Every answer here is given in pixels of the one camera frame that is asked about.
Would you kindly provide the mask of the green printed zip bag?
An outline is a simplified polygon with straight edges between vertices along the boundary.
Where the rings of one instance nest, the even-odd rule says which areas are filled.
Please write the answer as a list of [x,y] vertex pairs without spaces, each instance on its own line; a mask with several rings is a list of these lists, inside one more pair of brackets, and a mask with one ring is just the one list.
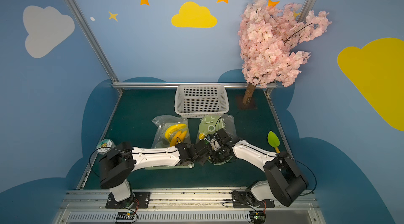
[[200,133],[204,133],[205,135],[214,134],[220,129],[224,129],[229,135],[232,137],[236,137],[236,127],[234,123],[234,117],[232,115],[207,115],[201,119],[201,123],[198,128],[198,136]]

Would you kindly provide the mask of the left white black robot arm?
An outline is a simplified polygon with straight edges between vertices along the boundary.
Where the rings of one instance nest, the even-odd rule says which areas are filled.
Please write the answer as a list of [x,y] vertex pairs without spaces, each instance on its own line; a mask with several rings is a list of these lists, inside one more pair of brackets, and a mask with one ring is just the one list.
[[189,166],[195,162],[203,165],[212,152],[207,141],[152,149],[133,147],[130,142],[124,142],[111,147],[99,160],[100,187],[108,189],[117,202],[125,201],[132,196],[127,181],[132,172],[158,166]]

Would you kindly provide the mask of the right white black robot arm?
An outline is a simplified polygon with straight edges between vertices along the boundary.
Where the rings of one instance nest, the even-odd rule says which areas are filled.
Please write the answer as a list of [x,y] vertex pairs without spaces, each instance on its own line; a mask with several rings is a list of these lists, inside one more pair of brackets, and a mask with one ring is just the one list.
[[223,129],[203,139],[212,148],[209,160],[221,164],[232,157],[244,160],[265,173],[266,181],[249,186],[243,203],[255,205],[265,200],[277,200],[289,207],[309,187],[309,182],[289,153],[265,151],[244,139],[232,138]]

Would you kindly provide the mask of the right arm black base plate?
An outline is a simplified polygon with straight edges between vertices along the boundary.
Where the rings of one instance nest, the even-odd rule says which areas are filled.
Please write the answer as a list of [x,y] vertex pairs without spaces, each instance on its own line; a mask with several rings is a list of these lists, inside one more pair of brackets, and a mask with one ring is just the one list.
[[275,208],[275,203],[273,199],[267,200],[257,200],[251,192],[237,191],[231,192],[232,204],[234,208]]

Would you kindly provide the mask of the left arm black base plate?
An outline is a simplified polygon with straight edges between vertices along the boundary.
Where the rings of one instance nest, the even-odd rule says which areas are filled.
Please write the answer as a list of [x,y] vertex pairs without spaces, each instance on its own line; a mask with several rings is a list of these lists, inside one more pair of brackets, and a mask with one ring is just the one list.
[[150,192],[132,192],[131,196],[125,200],[117,201],[112,193],[108,195],[106,209],[146,209],[150,201]]

